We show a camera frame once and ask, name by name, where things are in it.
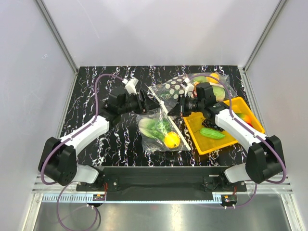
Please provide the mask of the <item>clear zip bag with mushroom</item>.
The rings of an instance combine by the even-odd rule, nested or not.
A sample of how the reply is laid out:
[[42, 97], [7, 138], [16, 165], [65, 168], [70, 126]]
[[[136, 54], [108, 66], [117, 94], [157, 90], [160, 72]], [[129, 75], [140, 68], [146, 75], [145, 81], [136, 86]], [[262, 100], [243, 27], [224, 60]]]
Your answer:
[[193, 88], [187, 74], [173, 77], [163, 84], [148, 87], [152, 95], [159, 101], [166, 112], [178, 103], [180, 95], [192, 97]]

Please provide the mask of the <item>green fake bok choy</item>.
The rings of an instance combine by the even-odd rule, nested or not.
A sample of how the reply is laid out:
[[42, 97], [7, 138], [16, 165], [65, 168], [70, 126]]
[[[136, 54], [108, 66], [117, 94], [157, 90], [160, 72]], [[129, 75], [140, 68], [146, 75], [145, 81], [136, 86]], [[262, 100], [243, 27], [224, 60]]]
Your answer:
[[160, 141], [163, 141], [164, 136], [172, 131], [171, 125], [166, 119], [142, 118], [138, 122], [138, 127], [144, 136]]

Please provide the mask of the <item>clear zip bag with lemon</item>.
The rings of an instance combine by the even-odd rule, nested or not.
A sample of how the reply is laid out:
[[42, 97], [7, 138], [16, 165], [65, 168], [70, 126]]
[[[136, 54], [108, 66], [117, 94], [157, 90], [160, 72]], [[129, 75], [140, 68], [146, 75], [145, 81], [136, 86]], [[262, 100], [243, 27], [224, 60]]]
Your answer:
[[150, 86], [149, 92], [159, 102], [159, 108], [136, 117], [143, 150], [149, 153], [189, 151], [191, 148], [174, 121], [177, 116], [167, 115], [184, 89], [176, 83], [165, 83]]

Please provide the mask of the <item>yellow fake lemon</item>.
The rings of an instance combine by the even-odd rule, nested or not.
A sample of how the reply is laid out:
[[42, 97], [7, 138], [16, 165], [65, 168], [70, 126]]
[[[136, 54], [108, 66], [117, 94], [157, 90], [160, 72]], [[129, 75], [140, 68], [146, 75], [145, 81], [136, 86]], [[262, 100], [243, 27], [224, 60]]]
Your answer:
[[171, 131], [164, 136], [164, 144], [169, 149], [177, 148], [180, 145], [180, 137], [179, 135]]

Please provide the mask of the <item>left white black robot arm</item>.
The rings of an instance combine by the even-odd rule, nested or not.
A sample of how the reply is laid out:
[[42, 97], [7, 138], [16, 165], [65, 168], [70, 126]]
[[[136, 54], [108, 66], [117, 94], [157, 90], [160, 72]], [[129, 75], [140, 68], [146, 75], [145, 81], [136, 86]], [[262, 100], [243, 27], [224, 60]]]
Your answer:
[[79, 165], [77, 156], [91, 142], [117, 125], [122, 115], [130, 112], [143, 114], [159, 106], [158, 101], [151, 99], [144, 90], [128, 94], [124, 88], [115, 89], [89, 122], [59, 139], [47, 139], [38, 165], [41, 176], [47, 176], [62, 186], [82, 182], [95, 191], [100, 190], [104, 179], [99, 176], [98, 169]]

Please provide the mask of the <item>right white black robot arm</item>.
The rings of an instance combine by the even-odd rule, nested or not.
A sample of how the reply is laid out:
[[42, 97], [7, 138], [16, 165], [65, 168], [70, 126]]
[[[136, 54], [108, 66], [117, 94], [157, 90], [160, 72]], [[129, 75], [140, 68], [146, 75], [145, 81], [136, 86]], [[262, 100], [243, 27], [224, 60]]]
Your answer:
[[244, 164], [227, 168], [218, 179], [222, 190], [231, 190], [236, 182], [251, 180], [256, 184], [271, 182], [271, 177], [282, 173], [284, 182], [286, 167], [281, 140], [260, 133], [246, 125], [232, 110], [231, 104], [217, 102], [213, 88], [209, 83], [196, 86], [197, 96], [191, 98], [181, 94], [177, 104], [169, 111], [169, 116], [187, 117], [192, 112], [200, 112], [206, 119], [232, 135], [247, 152]]

